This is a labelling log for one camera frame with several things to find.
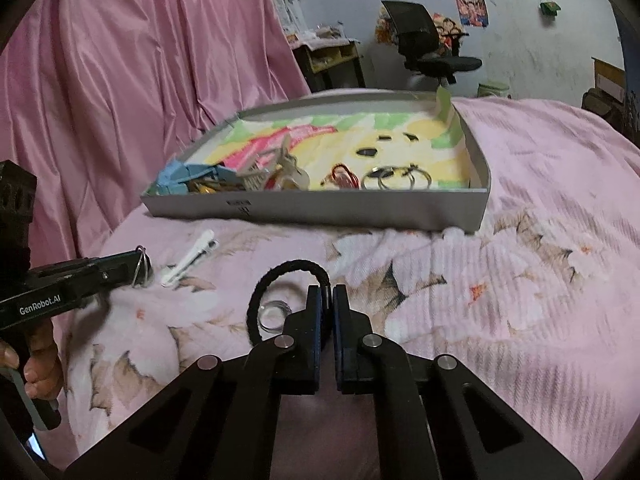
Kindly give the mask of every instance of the person's finger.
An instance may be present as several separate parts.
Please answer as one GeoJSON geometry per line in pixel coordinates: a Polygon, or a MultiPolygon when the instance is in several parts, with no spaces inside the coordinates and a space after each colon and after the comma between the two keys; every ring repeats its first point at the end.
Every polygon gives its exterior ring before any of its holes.
{"type": "Polygon", "coordinates": [[[48,378],[57,360],[58,346],[55,343],[44,350],[34,352],[24,365],[24,378],[28,383],[48,378]]]}
{"type": "Polygon", "coordinates": [[[0,367],[17,368],[20,365],[18,354],[0,339],[0,367]]]}
{"type": "Polygon", "coordinates": [[[63,380],[62,364],[60,359],[57,359],[51,374],[46,379],[36,383],[26,383],[24,390],[31,399],[53,400],[60,393],[63,380]]]}
{"type": "Polygon", "coordinates": [[[27,330],[27,344],[32,353],[53,344],[53,323],[50,319],[44,319],[27,330]]]}

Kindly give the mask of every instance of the fingernail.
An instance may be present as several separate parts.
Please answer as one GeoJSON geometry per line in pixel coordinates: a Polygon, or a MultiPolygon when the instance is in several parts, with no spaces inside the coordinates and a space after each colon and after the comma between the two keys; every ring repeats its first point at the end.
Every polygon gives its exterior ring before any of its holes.
{"type": "Polygon", "coordinates": [[[4,362],[11,368],[17,368],[20,365],[20,359],[14,349],[9,347],[4,349],[4,362]]]}
{"type": "Polygon", "coordinates": [[[30,399],[33,399],[38,393],[35,384],[27,383],[24,385],[24,391],[27,392],[27,395],[30,399]]]}
{"type": "Polygon", "coordinates": [[[28,368],[27,370],[24,371],[24,378],[27,379],[28,383],[34,383],[35,381],[38,380],[38,375],[35,372],[35,370],[28,368]]]}

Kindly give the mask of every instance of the black chair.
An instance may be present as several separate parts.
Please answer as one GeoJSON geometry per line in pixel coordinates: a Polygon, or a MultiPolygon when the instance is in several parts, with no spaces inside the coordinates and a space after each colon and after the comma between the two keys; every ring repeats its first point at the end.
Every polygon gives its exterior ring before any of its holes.
{"type": "Polygon", "coordinates": [[[398,34],[398,52],[404,56],[408,70],[435,77],[442,82],[446,77],[454,84],[456,72],[472,72],[482,66],[477,57],[461,57],[460,37],[468,34],[447,34],[452,40],[452,56],[438,56],[440,37],[427,9],[421,4],[383,0],[398,34]]]}

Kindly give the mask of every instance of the chair backrest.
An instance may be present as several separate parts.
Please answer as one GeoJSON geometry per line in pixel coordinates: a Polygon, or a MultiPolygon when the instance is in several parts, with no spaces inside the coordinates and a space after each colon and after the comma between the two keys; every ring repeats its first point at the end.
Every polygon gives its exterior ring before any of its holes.
{"type": "Polygon", "coordinates": [[[382,4],[398,32],[400,54],[418,59],[438,49],[440,37],[424,5],[396,0],[383,0],[382,4]]]}

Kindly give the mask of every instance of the pink curtain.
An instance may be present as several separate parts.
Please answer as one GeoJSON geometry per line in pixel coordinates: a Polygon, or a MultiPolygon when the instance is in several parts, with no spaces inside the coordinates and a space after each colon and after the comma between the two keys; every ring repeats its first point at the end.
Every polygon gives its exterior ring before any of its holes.
{"type": "Polygon", "coordinates": [[[38,177],[32,264],[94,252],[217,121],[306,94],[271,0],[37,0],[0,57],[0,160],[38,177]]]}

